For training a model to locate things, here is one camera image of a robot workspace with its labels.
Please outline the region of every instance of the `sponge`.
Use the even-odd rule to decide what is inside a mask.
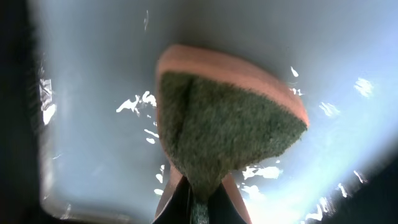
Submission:
[[[240,58],[174,45],[157,66],[160,141],[206,203],[231,171],[281,155],[307,130],[299,97]]]

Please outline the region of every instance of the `green scouring pad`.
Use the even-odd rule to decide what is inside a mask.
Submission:
[[[174,45],[157,68],[164,151],[206,204],[231,171],[281,155],[307,130],[300,98],[260,68]]]

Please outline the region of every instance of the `sink basin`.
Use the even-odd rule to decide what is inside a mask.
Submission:
[[[154,219],[170,170],[155,65],[181,43],[245,58],[302,98],[311,125],[301,141],[233,176],[253,223],[321,220],[391,153],[397,11],[396,1],[36,1],[43,208],[98,223]]]

